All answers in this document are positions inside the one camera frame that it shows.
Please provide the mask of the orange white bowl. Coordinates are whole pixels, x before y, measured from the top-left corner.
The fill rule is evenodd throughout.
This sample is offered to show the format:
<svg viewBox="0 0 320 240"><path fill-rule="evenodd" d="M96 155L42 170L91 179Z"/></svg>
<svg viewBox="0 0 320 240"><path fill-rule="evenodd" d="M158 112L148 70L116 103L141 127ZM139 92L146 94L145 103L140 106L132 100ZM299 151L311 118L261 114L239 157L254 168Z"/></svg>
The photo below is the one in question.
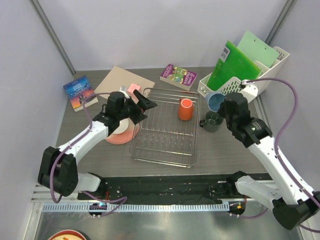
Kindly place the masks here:
<svg viewBox="0 0 320 240"><path fill-rule="evenodd" d="M122 119L120 122L119 122L119 127L113 132L113 134L122 134L123 132L125 132L127 130L129 126L129 120L126 118L126 119Z"/></svg>

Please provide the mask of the pink cream plate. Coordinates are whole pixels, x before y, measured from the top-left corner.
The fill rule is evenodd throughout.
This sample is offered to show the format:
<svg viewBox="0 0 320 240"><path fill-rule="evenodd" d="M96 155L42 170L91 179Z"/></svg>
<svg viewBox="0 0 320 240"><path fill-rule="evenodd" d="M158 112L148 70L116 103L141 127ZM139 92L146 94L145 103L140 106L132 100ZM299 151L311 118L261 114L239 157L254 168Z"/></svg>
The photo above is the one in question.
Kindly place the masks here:
<svg viewBox="0 0 320 240"><path fill-rule="evenodd" d="M140 124L134 124L130 118L127 118L129 121L129 126L126 131L121 134L111 134L105 140L114 145L122 145L130 142L138 133Z"/></svg>

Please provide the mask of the blue cup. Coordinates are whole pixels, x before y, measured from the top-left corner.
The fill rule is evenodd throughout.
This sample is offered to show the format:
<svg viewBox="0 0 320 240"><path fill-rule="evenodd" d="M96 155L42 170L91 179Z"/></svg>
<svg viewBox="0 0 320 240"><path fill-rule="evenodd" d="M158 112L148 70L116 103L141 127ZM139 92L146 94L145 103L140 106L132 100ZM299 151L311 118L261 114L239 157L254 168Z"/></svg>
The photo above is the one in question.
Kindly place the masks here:
<svg viewBox="0 0 320 240"><path fill-rule="evenodd" d="M225 96L217 91L210 92L205 96L207 106L213 112L217 112L219 110L220 105L224 102L224 99Z"/></svg>

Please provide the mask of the grey mug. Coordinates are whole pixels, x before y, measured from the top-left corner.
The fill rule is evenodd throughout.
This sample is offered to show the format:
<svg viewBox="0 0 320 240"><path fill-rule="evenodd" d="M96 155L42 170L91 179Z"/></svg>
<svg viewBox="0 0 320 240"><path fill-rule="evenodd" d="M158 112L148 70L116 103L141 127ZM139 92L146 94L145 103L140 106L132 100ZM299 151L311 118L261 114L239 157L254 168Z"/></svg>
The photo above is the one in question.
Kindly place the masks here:
<svg viewBox="0 0 320 240"><path fill-rule="evenodd" d="M217 112L210 110L205 114L204 119L199 121L199 126L207 132L214 133L220 128L223 121L223 117L221 117Z"/></svg>

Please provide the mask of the metal wire dish rack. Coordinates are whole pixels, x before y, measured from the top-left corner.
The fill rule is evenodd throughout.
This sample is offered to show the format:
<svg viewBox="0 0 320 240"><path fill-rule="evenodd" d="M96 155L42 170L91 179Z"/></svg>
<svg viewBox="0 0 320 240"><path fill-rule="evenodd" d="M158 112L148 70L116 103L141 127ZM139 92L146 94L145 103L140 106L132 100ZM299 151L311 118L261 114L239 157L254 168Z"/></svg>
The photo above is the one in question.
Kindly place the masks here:
<svg viewBox="0 0 320 240"><path fill-rule="evenodd" d="M201 96L196 92L146 88L143 95L157 107L147 110L147 119L135 126L130 156L139 161L190 168L197 161ZM190 120L178 117L183 99L190 99Z"/></svg>

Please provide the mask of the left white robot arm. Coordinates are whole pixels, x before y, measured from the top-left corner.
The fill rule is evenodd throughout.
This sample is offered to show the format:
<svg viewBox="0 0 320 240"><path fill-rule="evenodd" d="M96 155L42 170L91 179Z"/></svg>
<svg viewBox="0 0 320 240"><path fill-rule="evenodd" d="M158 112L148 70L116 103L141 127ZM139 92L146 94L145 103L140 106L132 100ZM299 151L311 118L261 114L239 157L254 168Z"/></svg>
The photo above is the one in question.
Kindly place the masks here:
<svg viewBox="0 0 320 240"><path fill-rule="evenodd" d="M52 196L60 194L67 197L73 192L89 192L100 200L106 195L102 177L94 173L79 173L78 164L95 145L120 126L121 120L130 119L136 125L147 119L145 111L157 107L138 90L133 93L137 102L121 91L110 93L101 112L89 119L87 128L67 143L44 150L37 182L48 188Z"/></svg>

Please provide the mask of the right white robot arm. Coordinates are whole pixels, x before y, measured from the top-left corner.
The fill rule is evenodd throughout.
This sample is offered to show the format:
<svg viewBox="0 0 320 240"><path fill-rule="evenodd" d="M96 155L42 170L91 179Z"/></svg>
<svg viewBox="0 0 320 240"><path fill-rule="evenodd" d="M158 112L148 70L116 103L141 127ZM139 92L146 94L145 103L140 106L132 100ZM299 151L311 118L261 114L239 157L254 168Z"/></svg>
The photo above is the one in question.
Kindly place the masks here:
<svg viewBox="0 0 320 240"><path fill-rule="evenodd" d="M226 193L233 198L244 195L256 200L287 230L314 216L320 210L320 193L293 169L265 122L251 117L247 99L239 92L228 93L218 114L232 135L259 159L276 185L271 188L238 171L227 177Z"/></svg>

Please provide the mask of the pink cube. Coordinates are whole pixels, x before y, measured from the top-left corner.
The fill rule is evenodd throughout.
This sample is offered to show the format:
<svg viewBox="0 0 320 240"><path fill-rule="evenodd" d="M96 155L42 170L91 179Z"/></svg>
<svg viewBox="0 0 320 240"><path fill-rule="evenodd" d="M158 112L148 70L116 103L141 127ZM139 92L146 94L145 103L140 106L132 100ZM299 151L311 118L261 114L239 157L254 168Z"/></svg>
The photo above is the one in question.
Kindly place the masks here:
<svg viewBox="0 0 320 240"><path fill-rule="evenodd" d="M130 97L135 97L135 94L134 94L134 91L137 90L139 93L141 92L141 86L138 85L138 84L135 84L135 83L132 83L129 88L127 89L127 94L130 96Z"/></svg>

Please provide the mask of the brown cardboard sheet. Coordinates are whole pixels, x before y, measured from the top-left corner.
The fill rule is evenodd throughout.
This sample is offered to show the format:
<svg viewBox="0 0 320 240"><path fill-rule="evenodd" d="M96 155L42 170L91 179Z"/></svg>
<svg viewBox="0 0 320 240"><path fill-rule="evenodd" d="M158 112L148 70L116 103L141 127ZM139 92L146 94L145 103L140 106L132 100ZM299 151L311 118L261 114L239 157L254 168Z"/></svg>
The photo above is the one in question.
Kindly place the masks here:
<svg viewBox="0 0 320 240"><path fill-rule="evenodd" d="M99 93L111 93L120 90L121 86L130 87L131 84L137 84L141 86L140 93L142 94L145 88L153 88L155 83L142 76L134 74L121 67L114 66L107 76L102 80L98 87L94 90L96 94Z"/></svg>

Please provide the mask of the orange cup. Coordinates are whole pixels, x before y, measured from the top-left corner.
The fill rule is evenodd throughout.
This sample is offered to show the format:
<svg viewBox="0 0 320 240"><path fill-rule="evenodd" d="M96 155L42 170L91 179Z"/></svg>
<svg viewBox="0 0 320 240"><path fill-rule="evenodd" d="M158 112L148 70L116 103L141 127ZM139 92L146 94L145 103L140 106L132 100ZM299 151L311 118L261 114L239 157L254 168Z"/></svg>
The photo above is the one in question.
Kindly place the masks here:
<svg viewBox="0 0 320 240"><path fill-rule="evenodd" d="M183 121L189 121L193 117L193 102L189 98L181 98L177 110L177 116Z"/></svg>

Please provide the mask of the purple children's book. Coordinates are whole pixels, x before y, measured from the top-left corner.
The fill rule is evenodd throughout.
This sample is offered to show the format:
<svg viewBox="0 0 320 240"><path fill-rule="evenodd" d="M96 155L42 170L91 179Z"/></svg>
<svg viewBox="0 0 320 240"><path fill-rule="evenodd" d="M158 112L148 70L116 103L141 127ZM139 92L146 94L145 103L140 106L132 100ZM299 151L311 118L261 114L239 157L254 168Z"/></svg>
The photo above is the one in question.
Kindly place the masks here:
<svg viewBox="0 0 320 240"><path fill-rule="evenodd" d="M159 79L178 88L189 91L197 78L195 72L168 64Z"/></svg>

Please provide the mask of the light green clipboard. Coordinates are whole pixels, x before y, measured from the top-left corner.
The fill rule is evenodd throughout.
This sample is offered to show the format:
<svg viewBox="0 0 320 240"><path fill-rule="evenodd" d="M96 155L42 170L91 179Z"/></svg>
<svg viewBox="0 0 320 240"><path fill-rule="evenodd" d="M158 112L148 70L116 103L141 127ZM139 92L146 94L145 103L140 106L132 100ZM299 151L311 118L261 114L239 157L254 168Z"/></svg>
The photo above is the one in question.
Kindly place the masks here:
<svg viewBox="0 0 320 240"><path fill-rule="evenodd" d="M248 30L242 36L237 48L252 62L258 61L268 68L270 68L279 57L279 53L275 49Z"/></svg>

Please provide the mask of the blue Jane Eyre book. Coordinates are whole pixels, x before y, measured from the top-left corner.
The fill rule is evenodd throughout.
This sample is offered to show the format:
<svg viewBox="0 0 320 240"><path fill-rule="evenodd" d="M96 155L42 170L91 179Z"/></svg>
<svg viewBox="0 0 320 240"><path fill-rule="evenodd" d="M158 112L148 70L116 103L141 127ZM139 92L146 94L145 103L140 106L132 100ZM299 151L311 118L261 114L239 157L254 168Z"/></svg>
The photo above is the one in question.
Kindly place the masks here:
<svg viewBox="0 0 320 240"><path fill-rule="evenodd" d="M98 102L88 78L83 75L63 86L75 112Z"/></svg>

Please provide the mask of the red rimmed plate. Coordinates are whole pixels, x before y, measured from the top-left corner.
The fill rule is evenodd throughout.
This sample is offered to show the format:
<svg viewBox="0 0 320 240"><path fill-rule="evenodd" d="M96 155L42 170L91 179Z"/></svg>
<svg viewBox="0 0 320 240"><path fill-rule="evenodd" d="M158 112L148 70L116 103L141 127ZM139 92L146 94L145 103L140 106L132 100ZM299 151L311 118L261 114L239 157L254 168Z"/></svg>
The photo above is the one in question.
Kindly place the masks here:
<svg viewBox="0 0 320 240"><path fill-rule="evenodd" d="M53 234L48 240L87 240L87 238L76 230L66 229Z"/></svg>

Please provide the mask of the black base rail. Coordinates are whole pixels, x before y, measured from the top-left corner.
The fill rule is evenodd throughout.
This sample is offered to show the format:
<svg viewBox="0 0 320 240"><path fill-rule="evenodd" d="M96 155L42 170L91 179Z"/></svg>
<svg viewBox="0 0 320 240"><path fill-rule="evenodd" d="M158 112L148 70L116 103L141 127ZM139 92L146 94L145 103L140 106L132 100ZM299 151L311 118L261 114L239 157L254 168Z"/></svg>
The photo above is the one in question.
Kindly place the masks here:
<svg viewBox="0 0 320 240"><path fill-rule="evenodd" d="M223 199L243 199L225 174L103 177L90 194L102 200L127 197L126 205L219 204Z"/></svg>

